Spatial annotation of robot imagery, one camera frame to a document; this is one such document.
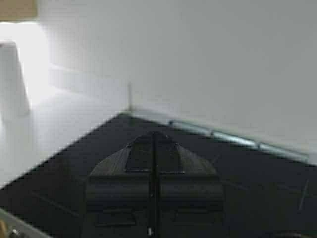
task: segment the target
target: dark gray floor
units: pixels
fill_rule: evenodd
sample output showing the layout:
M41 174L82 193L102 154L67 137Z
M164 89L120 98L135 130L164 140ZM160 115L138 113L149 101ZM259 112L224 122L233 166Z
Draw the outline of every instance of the dark gray floor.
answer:
M52 236L78 238L87 175L99 161L154 130L213 162L225 187L229 237L317 230L316 167L124 114L2 189L0 207Z

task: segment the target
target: white shelf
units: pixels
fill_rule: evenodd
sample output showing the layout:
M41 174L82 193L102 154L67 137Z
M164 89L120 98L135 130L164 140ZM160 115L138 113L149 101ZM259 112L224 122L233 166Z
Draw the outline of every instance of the white shelf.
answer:
M28 116L0 120L0 188L124 110L50 86L28 94Z

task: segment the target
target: black vertical divider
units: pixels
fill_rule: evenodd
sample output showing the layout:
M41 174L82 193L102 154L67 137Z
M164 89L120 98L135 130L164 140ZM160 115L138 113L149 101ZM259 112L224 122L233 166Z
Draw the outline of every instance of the black vertical divider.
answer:
M148 216L148 237L160 237L160 180L159 165L156 153L156 135L151 135L152 141L152 163L149 182L149 216Z

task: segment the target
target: metal edge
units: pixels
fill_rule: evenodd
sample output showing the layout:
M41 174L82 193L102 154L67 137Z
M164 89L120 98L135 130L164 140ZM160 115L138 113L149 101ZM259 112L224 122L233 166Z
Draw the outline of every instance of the metal edge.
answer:
M133 108L132 111L126 111L126 112L129 113L133 117L150 120L162 125L171 126L174 128L182 129L184 131L191 132L191 133L204 135L206 137L214 138L217 140L226 141L229 143L252 148L255 150L259 150L259 151L270 153L277 156L282 156L282 157L289 158L295 161L300 161L302 163L313 164L310 161L311 154L309 153L303 153L303 152L283 148L278 145L272 145L269 143L260 142L259 140L254 140L254 139L246 138L243 136L227 133L221 129L209 128L209 127L197 125L191 122L182 121L180 119L176 119L176 118L173 118L158 112L152 112L147 109Z
M0 219L31 238L53 238L0 208Z

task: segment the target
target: metal strip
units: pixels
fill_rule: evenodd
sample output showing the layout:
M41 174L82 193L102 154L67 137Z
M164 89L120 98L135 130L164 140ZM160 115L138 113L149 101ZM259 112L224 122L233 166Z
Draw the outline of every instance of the metal strip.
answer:
M249 140L249 139L246 139L246 138L243 138L243 137L236 136L236 135L226 134L226 133L223 133L220 131L214 131L212 135L214 138L216 138L218 140L231 142L234 144L250 147L253 149L258 148L258 145L256 142Z
M272 146L269 144L260 143L259 149L261 151L264 151L264 152L269 152L269 153L274 154L274 155L278 155L278 156L282 156L282 157L286 157L286 158L291 158L293 160L297 160L297 161L304 162L304 163L306 163L309 159L309 155L307 155L307 154L284 149L284 148L277 147L277 146Z
M128 83L128 110L131 112L133 111L133 98L132 98L132 84L131 82Z
M148 237L160 238L160 176L157 161L157 139L152 134L152 164L149 181Z
M171 120L169 122L169 125L171 127L175 127L175 128L179 128L179 129L183 129L189 132L193 132L193 133L197 133L200 135L204 135L209 137L211 134L211 130L203 127L203 126L199 126L199 125L194 125L188 122L184 122L184 121L179 121L179 120Z

